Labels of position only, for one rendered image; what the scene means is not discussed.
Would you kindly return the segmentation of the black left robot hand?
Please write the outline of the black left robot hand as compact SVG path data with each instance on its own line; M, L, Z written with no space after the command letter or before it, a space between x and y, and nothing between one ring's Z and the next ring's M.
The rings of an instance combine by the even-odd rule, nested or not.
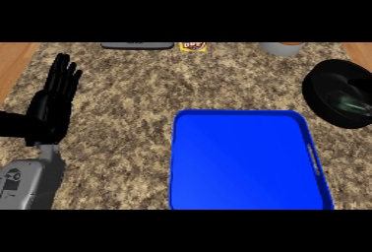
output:
M81 74L69 55L59 53L48 68L45 85L32 97L26 113L0 110L0 137L23 138L28 147L60 142L67 131Z

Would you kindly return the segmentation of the blue plastic tray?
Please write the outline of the blue plastic tray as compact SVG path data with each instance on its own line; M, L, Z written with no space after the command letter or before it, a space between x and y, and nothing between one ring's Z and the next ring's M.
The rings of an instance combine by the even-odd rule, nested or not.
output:
M333 208L308 124L293 110L180 110L168 178L172 210Z

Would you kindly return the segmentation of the black pot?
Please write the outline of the black pot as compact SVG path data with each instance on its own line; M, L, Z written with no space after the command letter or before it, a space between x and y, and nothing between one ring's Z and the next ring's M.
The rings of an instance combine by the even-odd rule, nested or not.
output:
M372 125L372 72L355 63L321 61L304 78L302 97L330 125L345 129Z

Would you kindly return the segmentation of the flat grey appliance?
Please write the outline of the flat grey appliance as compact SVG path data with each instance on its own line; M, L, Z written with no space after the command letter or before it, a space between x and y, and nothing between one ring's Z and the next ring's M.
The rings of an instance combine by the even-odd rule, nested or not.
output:
M100 45L106 49L163 50L172 48L174 42L101 42Z

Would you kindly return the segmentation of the yellow printed box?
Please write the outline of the yellow printed box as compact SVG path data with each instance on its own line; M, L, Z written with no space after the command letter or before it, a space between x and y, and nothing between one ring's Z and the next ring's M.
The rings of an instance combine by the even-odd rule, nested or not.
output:
M181 51L205 51L206 43L205 42L181 42L180 50Z

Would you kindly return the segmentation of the grey cup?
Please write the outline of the grey cup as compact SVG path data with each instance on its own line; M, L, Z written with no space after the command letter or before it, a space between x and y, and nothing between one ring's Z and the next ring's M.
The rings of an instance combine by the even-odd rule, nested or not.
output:
M262 49L276 56L293 56L302 49L304 43L259 42Z

